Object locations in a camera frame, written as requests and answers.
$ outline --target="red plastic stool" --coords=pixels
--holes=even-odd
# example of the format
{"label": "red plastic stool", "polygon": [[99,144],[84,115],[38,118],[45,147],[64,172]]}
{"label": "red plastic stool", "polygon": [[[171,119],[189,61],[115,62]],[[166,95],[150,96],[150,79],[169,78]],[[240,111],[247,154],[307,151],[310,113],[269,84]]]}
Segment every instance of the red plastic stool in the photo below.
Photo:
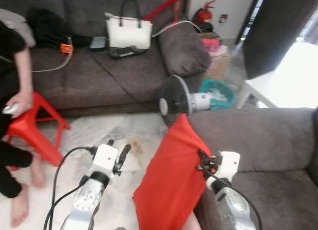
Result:
{"label": "red plastic stool", "polygon": [[[36,118],[39,108],[46,110],[51,117]],[[37,128],[36,122],[53,121],[59,123],[56,142],[52,144]],[[71,126],[61,115],[38,93],[33,92],[33,108],[16,118],[7,131],[8,143],[13,136],[24,139],[41,155],[42,159],[49,161],[53,166],[58,166],[63,156],[59,152],[63,128],[71,129]]]}

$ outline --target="red cushion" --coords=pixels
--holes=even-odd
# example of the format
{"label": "red cushion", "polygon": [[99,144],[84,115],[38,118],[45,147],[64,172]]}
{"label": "red cushion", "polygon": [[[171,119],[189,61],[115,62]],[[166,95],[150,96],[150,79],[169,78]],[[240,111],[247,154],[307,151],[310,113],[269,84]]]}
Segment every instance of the red cushion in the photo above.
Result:
{"label": "red cushion", "polygon": [[165,135],[134,193],[140,230],[180,230],[205,189],[197,150],[210,150],[182,114]]}

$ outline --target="black cable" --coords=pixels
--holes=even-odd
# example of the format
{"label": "black cable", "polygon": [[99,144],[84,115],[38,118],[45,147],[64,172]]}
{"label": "black cable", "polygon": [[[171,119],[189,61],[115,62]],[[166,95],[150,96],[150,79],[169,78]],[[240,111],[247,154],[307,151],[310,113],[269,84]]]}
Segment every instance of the black cable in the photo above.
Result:
{"label": "black cable", "polygon": [[254,209],[257,219],[258,219],[258,224],[259,224],[259,230],[263,230],[263,224],[262,224],[262,219],[260,217],[260,214],[257,210],[257,208],[255,207],[255,205],[249,200],[248,197],[246,197],[240,190],[238,190],[236,187],[229,185],[227,182],[223,181],[222,179],[220,179],[219,177],[215,176],[211,171],[207,170],[206,168],[204,168],[204,161],[210,161],[210,159],[202,159],[201,160],[201,166],[203,171],[208,174],[209,176],[215,178],[216,180],[220,181],[222,184],[224,184],[225,186],[227,186],[230,189],[233,189],[234,191],[236,191],[237,193],[239,193],[241,196],[243,196],[243,198],[245,198],[245,200],[252,206],[252,208]]}
{"label": "black cable", "polygon": [[[58,168],[56,169],[55,176],[54,176],[54,183],[53,183],[51,208],[52,208],[52,207],[54,206],[54,204],[55,204],[56,182],[57,182],[57,178],[58,178],[58,174],[59,174],[60,168],[61,168],[62,164],[64,163],[65,159],[66,159],[71,153],[73,153],[74,151],[79,150],[79,149],[84,149],[84,150],[88,150],[88,151],[91,150],[90,147],[76,147],[76,148],[71,149],[69,152],[66,153],[66,155],[65,155],[65,156],[63,157],[63,159],[61,160],[61,162],[60,162]],[[54,213],[54,209],[52,209],[52,213],[50,214],[51,217],[49,216],[49,217],[50,217],[49,229],[52,229],[53,213]]]}
{"label": "black cable", "polygon": [[107,72],[115,81],[116,83],[122,88],[122,90],[124,90],[124,92],[132,99],[134,100],[137,104],[145,107],[146,109],[155,112],[158,116],[162,117],[162,115],[160,113],[157,112],[157,110],[154,110],[150,107],[148,107],[147,105],[143,104],[142,102],[138,101],[130,92],[128,92],[128,90],[117,80],[117,78],[110,72],[108,71],[95,57],[94,55],[90,52],[90,56],[92,57],[92,59],[98,64],[98,66],[100,66],[105,72]]}
{"label": "black cable", "polygon": [[76,187],[75,189],[71,190],[70,192],[66,193],[65,195],[63,195],[61,198],[59,198],[50,208],[48,214],[46,215],[46,218],[45,218],[45,222],[44,222],[44,226],[43,226],[43,230],[46,230],[47,229],[47,225],[48,225],[48,221],[49,221],[49,218],[50,220],[52,219],[53,217],[53,211],[54,211],[54,208],[57,206],[57,204],[62,200],[64,199],[65,197],[67,197],[68,195],[74,193],[75,191],[77,191],[79,188],[81,188],[84,184],[80,184],[78,187]]}

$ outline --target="marble floor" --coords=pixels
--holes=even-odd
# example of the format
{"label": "marble floor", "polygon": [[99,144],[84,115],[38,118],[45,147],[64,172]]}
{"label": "marble floor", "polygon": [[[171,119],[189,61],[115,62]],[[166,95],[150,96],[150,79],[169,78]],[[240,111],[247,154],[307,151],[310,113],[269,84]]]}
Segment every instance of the marble floor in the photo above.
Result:
{"label": "marble floor", "polygon": [[[236,46],[231,46],[232,61],[226,73],[225,82],[238,93],[246,79],[243,54]],[[67,119],[72,126],[65,131],[61,143],[61,152],[78,146],[98,146],[114,139],[114,146],[122,150],[127,143],[132,150],[127,155],[120,177],[107,187],[102,198],[99,212],[95,216],[95,230],[114,230],[124,227],[127,230],[138,230],[138,222],[132,195],[145,174],[148,163],[154,156],[162,137],[167,131],[163,119],[155,113],[101,115]],[[41,123],[44,134],[54,141],[55,123]],[[14,144],[24,149],[29,147],[21,140]],[[81,177],[92,163],[86,151],[70,155],[61,168],[57,184],[57,197],[75,188]],[[53,178],[56,168],[43,163],[46,186],[36,189],[30,184],[28,169],[15,171],[13,175],[21,183],[30,186],[30,215],[16,230],[40,230],[50,208]],[[72,195],[64,199],[55,210],[53,229],[59,230],[72,207]],[[11,205],[10,200],[0,195],[1,230],[9,230]]]}

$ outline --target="black pants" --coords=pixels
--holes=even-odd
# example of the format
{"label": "black pants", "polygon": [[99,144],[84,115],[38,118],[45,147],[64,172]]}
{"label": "black pants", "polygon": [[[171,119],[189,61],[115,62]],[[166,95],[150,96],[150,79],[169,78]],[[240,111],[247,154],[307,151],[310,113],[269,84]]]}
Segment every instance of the black pants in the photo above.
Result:
{"label": "black pants", "polygon": [[[0,139],[5,135],[13,121],[10,115],[2,114],[10,97],[0,99]],[[32,154],[20,150],[0,140],[0,192],[8,198],[16,197],[21,191],[21,185],[13,178],[6,166],[28,167],[32,162]]]}

